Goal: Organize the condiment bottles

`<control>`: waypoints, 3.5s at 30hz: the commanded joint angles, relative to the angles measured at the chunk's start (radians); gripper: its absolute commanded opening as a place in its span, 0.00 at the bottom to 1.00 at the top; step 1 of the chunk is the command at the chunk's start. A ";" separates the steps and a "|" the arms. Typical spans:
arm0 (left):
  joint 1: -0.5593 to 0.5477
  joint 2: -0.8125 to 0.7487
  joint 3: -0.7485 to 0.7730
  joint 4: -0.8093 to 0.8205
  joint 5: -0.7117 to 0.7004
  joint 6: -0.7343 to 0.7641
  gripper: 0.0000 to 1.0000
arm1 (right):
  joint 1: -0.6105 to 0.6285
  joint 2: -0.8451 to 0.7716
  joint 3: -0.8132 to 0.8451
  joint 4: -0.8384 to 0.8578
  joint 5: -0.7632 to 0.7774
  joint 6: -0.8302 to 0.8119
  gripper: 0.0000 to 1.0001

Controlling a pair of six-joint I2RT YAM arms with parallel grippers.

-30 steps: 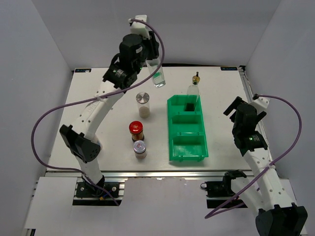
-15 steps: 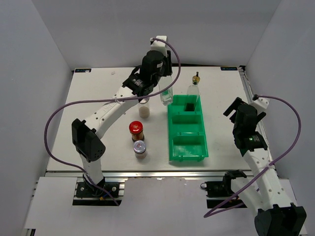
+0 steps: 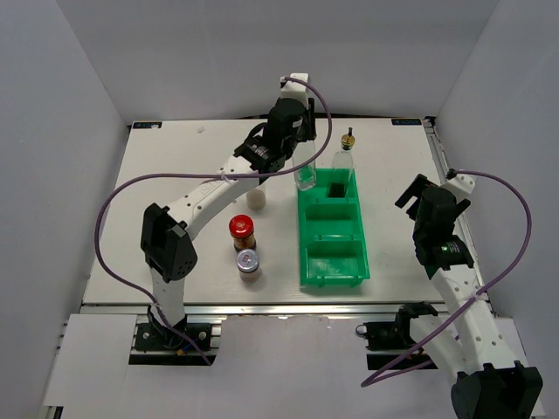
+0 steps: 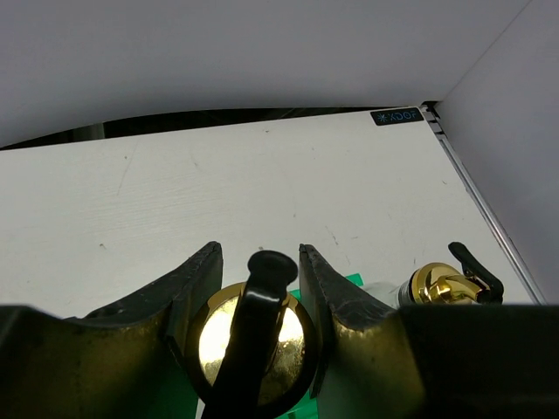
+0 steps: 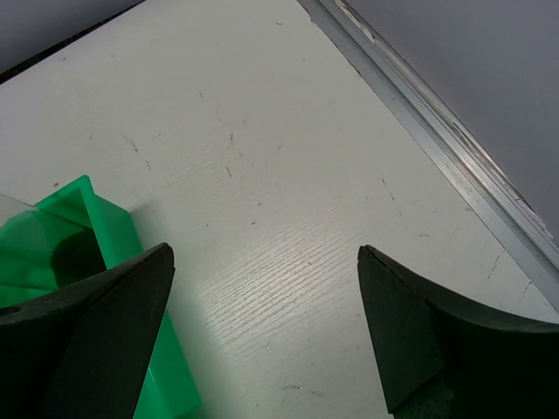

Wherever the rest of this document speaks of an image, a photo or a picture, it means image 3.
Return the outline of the clear oil bottle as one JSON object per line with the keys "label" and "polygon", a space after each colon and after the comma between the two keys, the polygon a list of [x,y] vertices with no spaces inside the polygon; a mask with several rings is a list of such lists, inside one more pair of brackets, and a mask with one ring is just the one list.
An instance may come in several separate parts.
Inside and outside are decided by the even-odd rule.
{"label": "clear oil bottle", "polygon": [[316,184],[315,162],[311,161],[303,165],[303,162],[311,159],[315,154],[314,141],[301,142],[297,145],[292,157],[294,167],[300,166],[293,172],[294,180],[298,190],[306,191]]}

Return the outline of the dark sauce glass bottle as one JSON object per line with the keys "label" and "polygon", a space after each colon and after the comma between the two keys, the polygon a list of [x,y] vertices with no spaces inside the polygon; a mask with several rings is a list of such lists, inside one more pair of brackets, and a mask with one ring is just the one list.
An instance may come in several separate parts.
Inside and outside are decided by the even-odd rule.
{"label": "dark sauce glass bottle", "polygon": [[330,177],[328,179],[328,197],[343,198],[348,190],[349,181],[354,173],[352,149],[355,145],[353,128],[341,138],[341,149],[332,159]]}

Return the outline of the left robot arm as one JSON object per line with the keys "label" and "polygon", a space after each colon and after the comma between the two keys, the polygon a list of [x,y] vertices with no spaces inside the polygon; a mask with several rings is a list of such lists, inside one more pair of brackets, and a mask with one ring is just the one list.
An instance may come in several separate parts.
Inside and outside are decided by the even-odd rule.
{"label": "left robot arm", "polygon": [[235,148],[217,179],[202,182],[186,196],[143,215],[141,250],[152,276],[157,304],[148,312],[154,336],[164,347],[183,342],[184,279],[194,269],[193,241],[204,226],[235,199],[281,171],[301,142],[316,138],[314,99],[279,98],[261,127]]}

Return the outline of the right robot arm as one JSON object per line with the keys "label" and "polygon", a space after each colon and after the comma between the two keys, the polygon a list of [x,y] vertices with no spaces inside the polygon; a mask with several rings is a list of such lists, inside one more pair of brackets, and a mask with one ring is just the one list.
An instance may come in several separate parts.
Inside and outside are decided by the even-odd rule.
{"label": "right robot arm", "polygon": [[542,377],[504,341],[481,295],[473,257],[454,233],[474,185],[468,175],[451,175],[442,185],[417,175],[397,199],[414,223],[416,258],[449,316],[442,319],[427,303],[406,304],[395,318],[394,335],[401,346],[424,350],[446,373],[456,417],[529,418]]}

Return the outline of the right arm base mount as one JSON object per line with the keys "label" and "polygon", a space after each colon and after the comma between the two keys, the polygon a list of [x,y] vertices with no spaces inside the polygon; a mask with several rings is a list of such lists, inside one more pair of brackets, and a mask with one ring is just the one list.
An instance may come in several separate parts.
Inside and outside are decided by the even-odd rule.
{"label": "right arm base mount", "polygon": [[[393,322],[366,322],[355,328],[355,334],[366,341],[366,359],[369,371],[375,371],[413,346],[394,333]],[[421,351],[407,356],[391,370],[437,369],[431,358]]]}

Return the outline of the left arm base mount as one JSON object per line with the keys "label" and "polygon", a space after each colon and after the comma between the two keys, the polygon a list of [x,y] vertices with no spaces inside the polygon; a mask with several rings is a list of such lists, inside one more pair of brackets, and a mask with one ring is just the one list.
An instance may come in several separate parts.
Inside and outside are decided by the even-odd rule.
{"label": "left arm base mount", "polygon": [[132,366],[209,367],[216,359],[217,325],[187,316],[170,331],[151,314],[136,323],[128,364]]}

